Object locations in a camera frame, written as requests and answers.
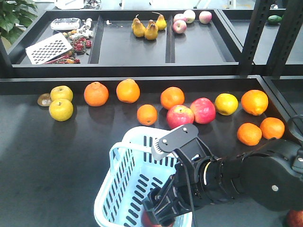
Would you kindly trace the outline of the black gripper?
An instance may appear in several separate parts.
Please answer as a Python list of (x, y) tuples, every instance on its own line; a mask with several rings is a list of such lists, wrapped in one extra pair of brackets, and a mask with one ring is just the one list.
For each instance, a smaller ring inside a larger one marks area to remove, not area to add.
[(176, 172), (162, 187), (156, 187), (143, 199), (146, 216), (153, 225), (169, 226), (175, 217), (194, 211), (194, 197), (202, 197), (202, 171), (213, 154), (198, 137), (198, 128), (185, 124), (158, 138), (151, 148), (155, 160), (173, 154)]

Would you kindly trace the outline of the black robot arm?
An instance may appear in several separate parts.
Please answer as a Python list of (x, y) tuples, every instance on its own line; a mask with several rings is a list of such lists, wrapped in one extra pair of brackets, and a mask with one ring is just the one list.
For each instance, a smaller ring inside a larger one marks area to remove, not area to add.
[(198, 137), (198, 128), (185, 124), (156, 139), (154, 159), (177, 157), (176, 172), (162, 187), (143, 199), (143, 220), (170, 226), (176, 217), (208, 204), (248, 195), (273, 211), (303, 208), (303, 148), (283, 139), (270, 139), (258, 149), (233, 157), (217, 157)]

